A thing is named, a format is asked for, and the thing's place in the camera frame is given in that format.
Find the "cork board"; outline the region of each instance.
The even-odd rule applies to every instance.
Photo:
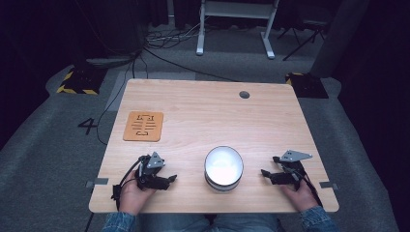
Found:
[[[161,138],[163,114],[161,112],[132,111],[124,131],[126,141],[157,142]]]

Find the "equipment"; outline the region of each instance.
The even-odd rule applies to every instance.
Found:
[[[128,180],[136,180],[136,184],[139,189],[159,189],[159,190],[167,190],[169,185],[175,181],[177,175],[173,175],[169,178],[158,177],[157,173],[165,166],[165,160],[160,158],[156,152],[153,153],[152,156],[141,156],[139,157],[138,161],[130,168],[124,178],[121,180],[119,185],[112,187],[112,196],[111,199],[115,200],[117,204],[117,210],[120,208],[120,196],[121,196],[121,189],[124,184],[124,181],[132,172],[132,170],[139,164],[138,169],[135,171],[135,179]]]
[[[298,190],[301,186],[301,181],[305,181],[310,188],[317,204],[323,206],[322,201],[317,194],[316,188],[310,182],[308,174],[306,173],[301,160],[312,158],[312,155],[288,150],[281,158],[273,157],[274,162],[280,164],[284,172],[270,173],[269,171],[261,169],[262,175],[271,179],[272,185],[293,185],[294,190]]]

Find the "hand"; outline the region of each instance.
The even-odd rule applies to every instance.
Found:
[[[280,185],[279,187],[299,212],[318,206],[308,184],[304,180],[301,181],[301,186],[297,191],[290,189],[286,185]]]
[[[156,192],[156,190],[152,188],[147,188],[145,190],[139,189],[136,185],[134,175],[135,171],[132,171],[124,182],[125,184],[121,189],[121,203],[118,211],[136,216],[144,206],[145,202]]]

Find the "metal bowl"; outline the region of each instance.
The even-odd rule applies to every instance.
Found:
[[[205,180],[216,190],[229,191],[237,187],[243,170],[241,156],[231,147],[216,147],[205,159]]]

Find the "black cable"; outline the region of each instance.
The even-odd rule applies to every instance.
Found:
[[[136,179],[135,179],[135,178],[132,178],[132,179],[130,179],[130,180],[127,180],[126,182],[124,182],[124,184],[123,184],[122,186],[124,186],[126,183],[131,182],[131,181],[136,181]]]
[[[134,78],[134,79],[135,79],[135,73],[134,73],[134,71],[133,71],[133,68],[134,68],[134,66],[135,66],[135,60],[136,60],[136,59],[133,59],[133,61],[132,61],[132,78]]]
[[[197,32],[198,31],[198,29],[196,28],[196,26],[195,27],[192,27],[190,30],[188,30],[188,31],[184,31],[184,32],[179,32],[179,33],[177,33],[177,34],[175,34],[175,35],[169,35],[170,33],[168,33],[168,35],[167,36],[163,36],[162,34],[161,34],[161,32],[160,32],[160,36],[159,37],[154,37],[154,38],[152,38],[152,39],[150,39],[149,37],[147,38],[147,41],[148,41],[148,47],[150,47],[150,48],[153,48],[153,49],[161,49],[161,48],[171,48],[171,47],[174,47],[174,46],[176,46],[176,45],[178,45],[179,43],[181,43],[181,42],[185,42],[185,41],[187,41],[187,40],[189,40],[190,38],[192,38],[192,37],[194,37],[195,35],[189,35],[189,33],[191,33],[191,32],[193,32],[193,33],[195,33],[195,32]],[[153,41],[155,41],[155,40],[157,40],[157,41],[162,41],[162,44],[161,45],[157,45],[157,44],[152,44],[152,42]]]
[[[147,79],[148,79],[148,65],[147,63],[144,61],[144,59],[142,58],[142,54],[139,56],[139,58],[141,58],[141,61],[144,63],[145,65],[145,73],[147,75]]]
[[[93,220],[93,216],[94,216],[94,213],[93,213],[93,212],[91,212],[90,217],[88,217],[87,226],[85,227],[84,232],[87,232],[87,231],[88,231],[88,229],[90,228],[90,224],[91,224],[91,221]]]
[[[301,178],[302,180],[304,180],[307,183],[308,188],[310,189],[311,193],[313,194],[313,198],[316,200],[317,204],[321,207],[323,207],[323,203],[320,200],[319,194],[317,193],[316,188],[314,187],[314,185],[311,183],[310,178],[308,177],[308,174],[306,173],[306,177],[304,175],[302,175],[301,173],[299,173],[298,171],[296,171],[295,169],[292,168],[287,168],[286,166],[283,166],[284,169],[287,169],[288,171],[290,171],[291,173],[295,173],[296,175],[298,175],[299,178]]]
[[[160,60],[162,60],[162,61],[164,61],[164,62],[167,62],[167,63],[169,63],[169,64],[172,64],[172,65],[174,65],[174,66],[180,67],[180,68],[182,68],[182,69],[185,69],[185,70],[188,70],[188,71],[192,71],[192,72],[195,72],[195,73],[210,75],[210,76],[213,76],[213,77],[216,77],[216,78],[219,78],[219,79],[229,80],[229,81],[232,81],[232,82],[240,82],[239,80],[235,80],[235,79],[231,79],[231,78],[227,78],[227,77],[223,77],[223,76],[219,76],[219,75],[215,75],[215,74],[210,74],[210,73],[206,73],[206,72],[197,71],[197,70],[194,70],[194,69],[191,69],[191,68],[188,68],[188,67],[185,67],[185,66],[176,64],[176,63],[174,63],[174,62],[172,62],[172,61],[168,61],[168,60],[166,60],[166,59],[161,58],[160,56],[158,56],[157,54],[153,53],[152,51],[150,51],[150,50],[147,49],[146,47],[144,47],[144,50],[148,51],[148,53],[150,53],[151,55],[157,57],[158,59],[160,59]]]
[[[126,81],[126,80],[127,80],[127,72],[129,71],[130,66],[131,66],[132,63],[133,63],[133,62],[130,62],[130,63],[129,63],[129,66],[127,67],[127,70],[126,70],[126,72],[124,73],[124,80],[123,80],[123,83],[122,83],[120,89],[118,90],[117,95],[115,95],[114,99],[111,101],[111,103],[110,103],[110,104],[108,105],[108,107],[105,109],[105,111],[102,113],[102,115],[100,116],[99,121],[98,121],[98,123],[97,123],[97,138],[99,139],[99,141],[100,141],[103,145],[107,145],[107,143],[103,142],[103,141],[100,139],[100,133],[99,133],[100,121],[101,121],[103,115],[105,114],[105,112],[108,110],[108,108],[115,102],[115,100],[116,100],[116,99],[118,98],[118,96],[120,95],[121,90],[123,89],[124,85],[125,85],[126,82],[127,82],[127,81]]]
[[[123,179],[120,182],[120,187],[122,187],[125,183],[124,181],[127,179],[128,175],[132,172],[132,170],[141,162],[141,158],[138,158],[138,160],[130,167],[130,169],[127,171],[126,175],[124,175]]]
[[[167,35],[163,35],[162,32],[169,31]],[[146,37],[148,42],[156,42],[156,41],[167,41],[167,40],[174,40],[174,39],[179,39],[181,36],[185,34],[185,36],[188,36],[187,31],[179,31],[176,34],[171,35],[175,30],[163,30],[163,31],[154,31],[154,32],[149,32],[148,36]]]

